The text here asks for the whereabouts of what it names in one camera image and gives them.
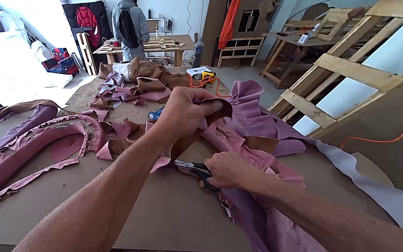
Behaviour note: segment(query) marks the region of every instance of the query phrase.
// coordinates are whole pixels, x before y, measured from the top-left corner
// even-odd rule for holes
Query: tape measure
[[[209,77],[210,79],[214,79],[215,78],[215,73],[214,72],[210,72],[210,71],[203,71],[203,73],[201,74],[201,79],[205,79],[206,77]],[[211,80],[209,83],[213,84],[215,82],[215,80]]]

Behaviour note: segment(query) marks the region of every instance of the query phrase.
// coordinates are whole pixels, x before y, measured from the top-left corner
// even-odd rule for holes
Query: worktable
[[[184,73],[187,68],[184,66],[169,70],[171,73]],[[69,106],[66,109],[74,112],[88,110],[91,97],[98,92],[97,87],[101,83],[104,80],[96,78],[82,86],[68,101]],[[215,93],[216,85],[207,84],[206,89]],[[219,93],[228,93],[222,83]],[[162,106],[163,104],[150,101],[146,101],[143,106],[123,102],[110,112],[106,122],[121,122],[127,117],[134,123],[142,124],[148,120],[149,111],[156,111]],[[0,123],[0,138],[30,114],[32,110]],[[10,182],[53,164],[48,152],[50,146],[49,144],[37,153],[35,160],[29,160]],[[216,152],[214,146],[201,138],[179,159],[203,162]],[[308,191],[393,222],[380,206],[341,174],[315,147],[309,145],[306,152],[278,157],[277,160],[303,175]],[[88,152],[81,158],[79,165],[49,171],[0,202],[0,244],[8,244],[13,248],[48,213],[111,163],[112,161],[96,159],[93,152]],[[196,179],[171,167],[159,169],[149,175],[114,248],[194,252],[252,251],[242,230],[232,223],[220,205],[218,196],[206,188],[200,189]]]
[[[170,40],[173,40],[175,42],[180,42],[184,43],[184,45],[177,46],[173,42],[172,43],[166,43]],[[159,48],[148,48],[151,47],[153,43],[157,43],[157,41],[160,41],[158,43],[161,45]],[[151,53],[151,52],[174,52],[174,66],[175,67],[180,67],[183,65],[183,52],[186,50],[193,50],[195,47],[195,43],[192,41],[192,38],[187,35],[169,35],[169,36],[161,36],[161,37],[150,37],[150,41],[148,43],[144,43],[144,52],[146,53]],[[108,63],[111,64],[115,62],[115,57],[114,54],[116,53],[122,53],[122,48],[121,47],[111,47],[111,51],[107,51],[109,47],[106,45],[102,45],[100,48],[98,48],[96,51],[93,52],[93,54],[106,54],[107,55],[107,60]]]
[[[294,66],[300,61],[302,57],[304,57],[311,46],[321,46],[321,45],[333,45],[338,42],[338,40],[333,40],[333,41],[326,41],[322,40],[319,38],[310,38],[309,40],[305,41],[305,43],[301,44],[298,43],[299,38],[301,37],[300,34],[298,34],[298,31],[296,31],[293,34],[289,34],[288,36],[280,36],[277,35],[276,33],[263,33],[263,36],[268,36],[268,37],[275,37],[278,40],[280,40],[280,44],[276,51],[274,52],[273,56],[271,57],[270,61],[268,62],[267,66],[264,68],[264,70],[259,74],[260,76],[266,76],[270,78],[272,81],[276,83],[276,88],[289,88],[289,87],[281,87],[280,84],[285,79],[288,74],[293,70]],[[271,73],[268,72],[268,69],[273,65],[273,62],[276,60],[276,57],[281,53],[284,45],[286,43],[291,43],[294,44],[298,47],[302,47],[301,53],[298,54],[290,63],[288,62],[283,69],[283,74],[281,77],[277,78],[276,76],[272,75]]]

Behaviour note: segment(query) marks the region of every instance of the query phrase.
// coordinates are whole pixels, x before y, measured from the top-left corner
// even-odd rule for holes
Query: gray hoodie
[[[135,49],[128,48],[122,41],[120,35],[119,16],[122,12],[122,8],[130,9],[130,15],[135,26],[136,36],[141,40],[141,44]],[[113,33],[116,41],[122,42],[122,50],[124,52],[129,52],[132,57],[139,56],[140,59],[143,59],[141,56],[141,54],[144,55],[144,47],[142,42],[149,42],[150,34],[147,28],[146,17],[144,16],[142,10],[135,6],[134,0],[119,0],[119,5],[113,9]]]

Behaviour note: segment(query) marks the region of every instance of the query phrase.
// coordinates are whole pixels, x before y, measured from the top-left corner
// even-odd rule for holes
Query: scissors
[[[211,185],[207,181],[208,178],[212,177],[212,174],[211,174],[211,171],[208,169],[208,167],[206,167],[206,165],[204,163],[188,163],[188,162],[183,162],[180,160],[175,160],[171,164],[188,168],[191,172],[195,173],[203,180],[203,183],[205,184],[206,187],[208,187],[209,190],[211,190],[213,192],[220,191],[220,188],[217,188],[217,187]]]

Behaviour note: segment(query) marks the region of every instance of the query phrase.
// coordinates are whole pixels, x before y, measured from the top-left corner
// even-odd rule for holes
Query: fingernail
[[[214,100],[213,105],[216,110],[219,110],[223,107],[223,103],[219,100]]]

